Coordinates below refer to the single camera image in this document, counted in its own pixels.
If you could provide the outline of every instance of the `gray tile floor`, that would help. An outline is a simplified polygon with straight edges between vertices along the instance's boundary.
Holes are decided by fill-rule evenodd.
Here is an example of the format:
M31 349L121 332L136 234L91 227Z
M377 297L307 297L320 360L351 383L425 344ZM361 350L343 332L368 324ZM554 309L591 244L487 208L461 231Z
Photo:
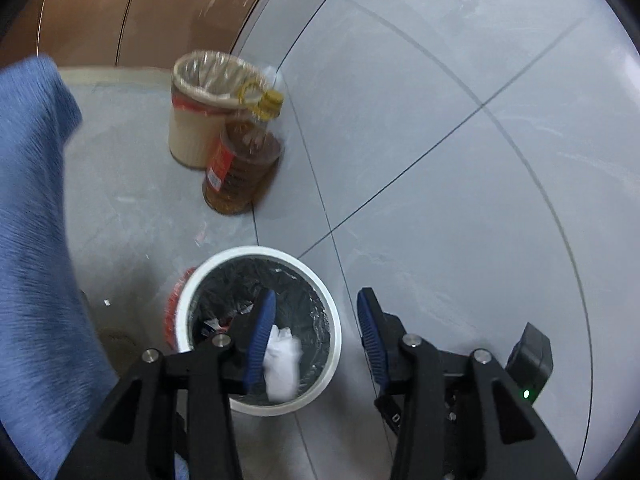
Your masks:
M209 209L202 174L172 159L167 88L71 89L84 117L65 153L67 234L79 286L97 327L126 330L141 346L166 349L162 317L175 282L221 250L255 244L252 215L225 217ZM337 303L340 365L325 393L295 414L234 414L242 468L248 480L384 480L390 445L330 238L303 261Z
M535 408L594 478L640 409L640 56L604 0L327 0L282 72L286 151L255 225L210 211L168 154L167 85L73 86L68 234L96 323L161 344L187 267L256 242L300 257L340 311L340 365L294 415L235 417L242 464L255 480L382 480L395 442L357 290L441 348L502 362L532 321L555 363Z

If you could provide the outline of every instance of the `plastic bag liner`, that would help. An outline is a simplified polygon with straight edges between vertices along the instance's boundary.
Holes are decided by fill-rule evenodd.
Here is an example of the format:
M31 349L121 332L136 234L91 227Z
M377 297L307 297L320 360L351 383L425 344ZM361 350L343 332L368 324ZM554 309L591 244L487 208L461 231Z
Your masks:
M249 81L260 88L251 88L244 104L238 101L238 90ZM262 92L272 85L257 67L239 57L214 50L195 50L182 56L172 71L174 87L195 101L213 107L245 108L256 104Z
M261 288L276 293L278 328L289 327L300 339L300 385L298 396L306 392L320 377L326 364L331 334L329 320L320 297L298 273L279 262L245 257L225 262L213 269L196 290L191 308L191 337L194 345L205 336L204 322L217 319L220 325L233 323L233 318L248 314ZM245 396L234 396L245 404L274 406L266 394L264 379Z

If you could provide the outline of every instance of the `blue fabric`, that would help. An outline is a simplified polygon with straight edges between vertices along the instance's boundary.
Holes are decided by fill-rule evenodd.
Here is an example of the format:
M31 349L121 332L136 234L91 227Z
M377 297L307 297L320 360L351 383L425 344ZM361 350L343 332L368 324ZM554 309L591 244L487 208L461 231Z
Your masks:
M0 72L0 420L42 480L116 382L66 246L63 148L81 118L49 58Z

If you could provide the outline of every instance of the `yellow bottle cap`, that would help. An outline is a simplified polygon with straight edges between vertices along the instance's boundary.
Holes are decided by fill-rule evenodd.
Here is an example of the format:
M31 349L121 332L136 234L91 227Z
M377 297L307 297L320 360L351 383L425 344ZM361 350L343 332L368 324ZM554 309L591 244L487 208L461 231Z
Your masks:
M282 103L284 102L284 95L273 88L267 90L258 102L258 108L264 116L269 116L270 119L274 119L280 115L282 109Z
M238 101L240 104L244 102L245 92L249 88L261 89L260 83L256 80L249 81L241 86L238 91ZM273 88L265 90L260 96L258 104L249 106L249 110L255 114L261 121L269 121L280 115L282 109L282 103L284 102L284 95L282 92L278 92Z

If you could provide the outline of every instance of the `trash can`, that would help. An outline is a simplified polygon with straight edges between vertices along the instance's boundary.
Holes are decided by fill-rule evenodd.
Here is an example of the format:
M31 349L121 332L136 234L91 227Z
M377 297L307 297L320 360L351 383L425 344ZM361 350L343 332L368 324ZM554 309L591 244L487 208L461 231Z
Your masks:
M202 320L203 305L223 305L242 315L256 286L276 292L276 324L290 328L302 344L298 394L287 402L270 402L264 384L258 384L246 396L232 396L230 405L248 415L283 415L306 406L327 387L342 347L340 319L331 294L316 274L293 256L267 247L245 246L216 254L197 267L177 302L176 346L179 352L186 352L197 344L194 327Z
M241 103L238 91L252 81L256 84ZM230 54L196 50L182 56L172 71L171 154L184 166L204 170L225 118L257 105L268 88L258 68Z

